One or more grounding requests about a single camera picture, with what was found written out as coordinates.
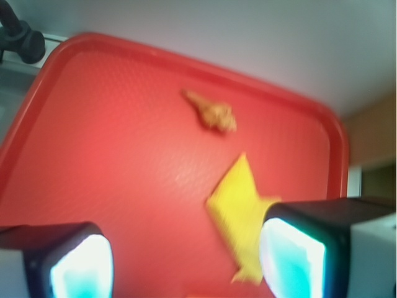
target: tray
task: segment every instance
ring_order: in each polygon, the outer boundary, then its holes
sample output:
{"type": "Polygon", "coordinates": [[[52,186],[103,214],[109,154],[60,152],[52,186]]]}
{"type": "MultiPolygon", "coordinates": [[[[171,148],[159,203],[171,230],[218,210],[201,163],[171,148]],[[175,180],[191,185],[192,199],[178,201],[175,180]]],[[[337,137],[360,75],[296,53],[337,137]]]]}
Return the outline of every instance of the tray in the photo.
{"type": "Polygon", "coordinates": [[[62,43],[0,155],[0,225],[90,220],[109,238],[115,297],[269,297],[237,268],[204,203],[241,152],[259,193],[346,194],[348,144],[323,105],[263,81],[99,34],[62,43]],[[233,107],[236,133],[200,125],[181,97],[233,107]]]}

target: origami star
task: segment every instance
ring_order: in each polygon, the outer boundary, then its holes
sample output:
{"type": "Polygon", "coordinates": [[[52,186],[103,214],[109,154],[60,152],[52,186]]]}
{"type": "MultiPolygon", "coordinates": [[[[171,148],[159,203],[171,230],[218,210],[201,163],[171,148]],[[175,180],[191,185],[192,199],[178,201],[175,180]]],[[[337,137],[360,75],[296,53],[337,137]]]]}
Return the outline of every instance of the origami star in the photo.
{"type": "Polygon", "coordinates": [[[261,197],[258,194],[243,153],[207,201],[210,216],[239,266],[232,282],[261,283],[259,237],[265,213],[279,200],[278,197],[261,197]]]}

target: white wall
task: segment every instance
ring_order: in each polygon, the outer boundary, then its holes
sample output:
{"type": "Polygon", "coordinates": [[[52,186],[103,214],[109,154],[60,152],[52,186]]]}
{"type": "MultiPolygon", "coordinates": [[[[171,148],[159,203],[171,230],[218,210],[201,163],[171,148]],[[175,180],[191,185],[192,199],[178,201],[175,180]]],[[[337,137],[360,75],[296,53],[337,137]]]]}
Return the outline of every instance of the white wall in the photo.
{"type": "Polygon", "coordinates": [[[48,34],[94,31],[277,83],[346,115],[395,89],[390,0],[9,0],[48,34]]]}

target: yellow star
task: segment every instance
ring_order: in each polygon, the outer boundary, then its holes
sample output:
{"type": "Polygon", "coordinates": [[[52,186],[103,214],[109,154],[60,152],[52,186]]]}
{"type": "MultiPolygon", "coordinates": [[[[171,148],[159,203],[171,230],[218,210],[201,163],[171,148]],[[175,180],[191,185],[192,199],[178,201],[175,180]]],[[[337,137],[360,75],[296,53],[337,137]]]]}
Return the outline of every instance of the yellow star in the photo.
{"type": "Polygon", "coordinates": [[[243,153],[207,201],[211,218],[239,266],[232,282],[261,283],[259,236],[267,209],[279,200],[278,197],[260,197],[243,153]]]}

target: tray rim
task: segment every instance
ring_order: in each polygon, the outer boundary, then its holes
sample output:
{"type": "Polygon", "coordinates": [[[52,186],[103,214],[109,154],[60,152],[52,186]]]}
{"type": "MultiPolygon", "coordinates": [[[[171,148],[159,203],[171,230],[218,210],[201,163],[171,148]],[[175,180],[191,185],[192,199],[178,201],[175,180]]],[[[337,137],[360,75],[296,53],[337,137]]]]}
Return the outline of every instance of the tray rim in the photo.
{"type": "Polygon", "coordinates": [[[118,37],[98,33],[84,33],[71,37],[55,48],[26,94],[25,100],[4,139],[3,146],[0,147],[0,201],[10,176],[9,173],[12,171],[23,144],[29,136],[30,129],[34,126],[31,123],[32,121],[33,123],[36,121],[41,108],[46,102],[46,94],[52,89],[45,88],[46,78],[60,74],[63,69],[62,66],[79,53],[76,49],[79,49],[82,43],[106,43],[125,51],[136,51],[146,55],[152,55],[164,60],[166,63],[184,67],[189,71],[195,72],[197,75],[210,75],[221,82],[232,81],[250,93],[260,96],[271,95],[273,100],[279,101],[278,103],[285,104],[314,117],[322,124],[330,139],[330,165],[326,198],[335,199],[346,196],[349,141],[342,122],[323,103],[278,87],[275,84],[195,58],[189,58],[184,55],[118,37]]]}

